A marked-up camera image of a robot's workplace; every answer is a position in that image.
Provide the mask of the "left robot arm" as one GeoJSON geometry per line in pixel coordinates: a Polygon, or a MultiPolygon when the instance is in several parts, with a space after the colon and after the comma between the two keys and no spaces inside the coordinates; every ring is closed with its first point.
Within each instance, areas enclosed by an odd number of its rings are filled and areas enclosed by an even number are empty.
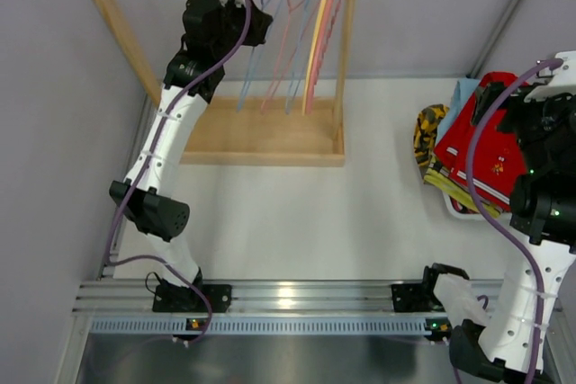
{"type": "Polygon", "coordinates": [[[189,206],[174,199],[176,172],[194,126],[212,102],[224,65],[242,46],[266,41],[270,14],[252,0],[187,0],[180,48],[162,80],[160,103],[134,166],[109,194],[117,206],[114,226],[132,222],[162,264],[153,311],[204,311],[200,266],[184,236],[189,206]]]}

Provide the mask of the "red trousers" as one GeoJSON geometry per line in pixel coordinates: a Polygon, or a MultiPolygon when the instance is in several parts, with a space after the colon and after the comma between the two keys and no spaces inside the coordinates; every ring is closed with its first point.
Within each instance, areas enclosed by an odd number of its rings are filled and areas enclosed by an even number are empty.
{"type": "MultiPolygon", "coordinates": [[[[480,87],[489,83],[503,81],[511,85],[516,79],[517,76],[510,72],[495,71],[484,75],[452,127],[440,141],[436,139],[436,157],[447,168],[449,178],[459,185],[467,185],[466,156],[475,131],[472,125],[474,96],[480,87]]],[[[514,182],[526,171],[515,137],[496,131],[492,123],[484,128],[473,160],[473,184],[481,198],[501,210],[510,211],[509,195],[514,182]]]]}

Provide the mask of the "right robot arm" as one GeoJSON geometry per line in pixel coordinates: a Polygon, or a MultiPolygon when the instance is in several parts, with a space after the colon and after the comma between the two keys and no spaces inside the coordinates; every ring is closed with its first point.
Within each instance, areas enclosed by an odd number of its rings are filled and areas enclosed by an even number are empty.
{"type": "Polygon", "coordinates": [[[452,365],[505,383],[545,383],[545,334],[558,291],[575,262],[575,86],[492,82],[472,105],[463,177],[485,192],[508,181],[510,221],[500,227],[513,251],[492,311],[467,273],[436,263],[428,288],[452,331],[452,365]]]}

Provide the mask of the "yellow-green trousers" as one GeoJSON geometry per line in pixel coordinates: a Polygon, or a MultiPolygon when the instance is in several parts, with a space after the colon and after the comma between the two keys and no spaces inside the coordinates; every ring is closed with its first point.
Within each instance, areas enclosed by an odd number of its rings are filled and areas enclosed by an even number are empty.
{"type": "Polygon", "coordinates": [[[441,191],[441,193],[445,192],[450,195],[468,209],[479,213],[468,190],[451,180],[448,175],[448,170],[439,161],[433,158],[423,176],[423,180],[424,183],[436,187],[441,191]]]}

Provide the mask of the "light blue trousers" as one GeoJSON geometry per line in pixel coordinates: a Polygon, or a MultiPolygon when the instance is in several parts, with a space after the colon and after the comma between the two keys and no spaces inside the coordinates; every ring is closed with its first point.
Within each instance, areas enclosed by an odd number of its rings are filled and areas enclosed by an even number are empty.
{"type": "Polygon", "coordinates": [[[449,110],[437,127],[436,138],[438,141],[440,141],[452,127],[479,83],[480,80],[473,78],[459,78],[457,80],[449,104],[449,110]]]}

